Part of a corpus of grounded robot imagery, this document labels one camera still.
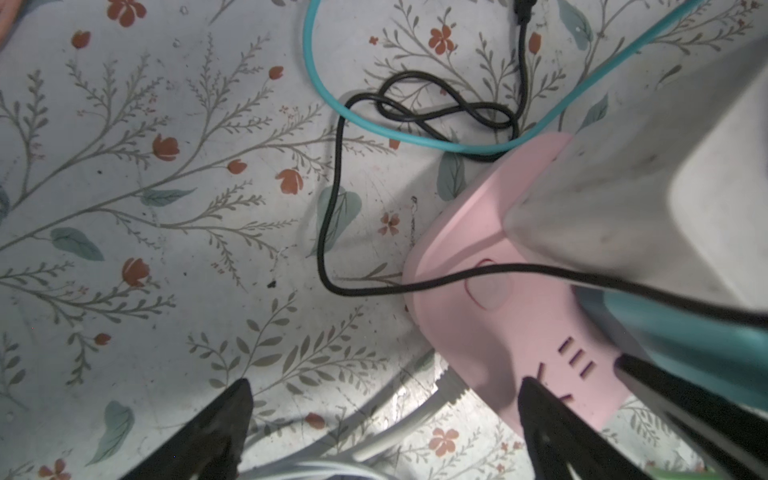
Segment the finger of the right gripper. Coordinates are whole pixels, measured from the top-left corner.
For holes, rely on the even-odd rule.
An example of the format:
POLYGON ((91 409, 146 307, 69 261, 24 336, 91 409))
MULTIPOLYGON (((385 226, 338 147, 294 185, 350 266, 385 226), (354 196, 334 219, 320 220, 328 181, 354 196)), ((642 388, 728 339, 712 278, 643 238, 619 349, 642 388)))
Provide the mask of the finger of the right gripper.
POLYGON ((723 479, 767 477, 767 419, 629 355, 616 377, 723 479))

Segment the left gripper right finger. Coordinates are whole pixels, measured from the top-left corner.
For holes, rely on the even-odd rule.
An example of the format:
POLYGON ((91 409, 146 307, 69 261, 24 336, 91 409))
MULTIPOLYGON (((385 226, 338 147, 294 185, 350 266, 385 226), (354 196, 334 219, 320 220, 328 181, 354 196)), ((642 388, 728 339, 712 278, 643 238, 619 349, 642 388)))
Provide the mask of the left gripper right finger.
POLYGON ((533 377, 522 381, 518 411, 537 479, 648 477, 533 377))

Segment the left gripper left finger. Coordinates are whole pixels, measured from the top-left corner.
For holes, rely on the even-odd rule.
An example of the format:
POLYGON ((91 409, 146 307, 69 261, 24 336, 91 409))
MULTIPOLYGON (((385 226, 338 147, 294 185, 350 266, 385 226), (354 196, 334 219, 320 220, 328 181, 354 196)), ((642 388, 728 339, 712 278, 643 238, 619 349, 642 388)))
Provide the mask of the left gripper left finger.
POLYGON ((237 478, 252 411, 250 382, 239 379, 123 479, 237 478))

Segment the teal charger plug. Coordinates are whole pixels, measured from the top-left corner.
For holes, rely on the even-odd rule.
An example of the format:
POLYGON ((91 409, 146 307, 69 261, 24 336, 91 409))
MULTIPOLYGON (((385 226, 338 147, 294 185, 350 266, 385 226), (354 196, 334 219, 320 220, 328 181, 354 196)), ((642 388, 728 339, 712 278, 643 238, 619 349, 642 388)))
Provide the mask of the teal charger plug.
POLYGON ((728 400, 767 410, 767 331, 574 286, 583 313, 621 352, 728 400))

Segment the pink power strip cube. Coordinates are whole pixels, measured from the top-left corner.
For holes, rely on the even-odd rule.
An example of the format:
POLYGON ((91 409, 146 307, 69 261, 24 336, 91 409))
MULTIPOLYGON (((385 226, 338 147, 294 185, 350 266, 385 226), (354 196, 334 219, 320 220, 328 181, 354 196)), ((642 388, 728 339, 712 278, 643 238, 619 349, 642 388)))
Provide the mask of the pink power strip cube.
MULTIPOLYGON (((522 254, 504 228, 505 215, 569 141, 565 133, 543 134, 496 161, 417 242, 403 281, 520 262, 522 254)), ((618 349, 561 280, 480 276, 411 293, 406 303, 436 352, 515 431, 521 430, 517 397, 526 377, 538 379, 597 430, 628 397, 613 372, 618 349)))

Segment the white charger plug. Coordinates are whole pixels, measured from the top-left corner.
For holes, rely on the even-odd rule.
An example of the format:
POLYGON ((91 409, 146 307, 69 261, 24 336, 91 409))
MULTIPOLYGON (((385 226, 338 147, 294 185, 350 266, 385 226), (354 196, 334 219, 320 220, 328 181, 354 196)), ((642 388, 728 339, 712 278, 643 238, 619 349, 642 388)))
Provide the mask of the white charger plug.
POLYGON ((580 130, 509 209, 530 260, 767 305, 767 42, 580 130))

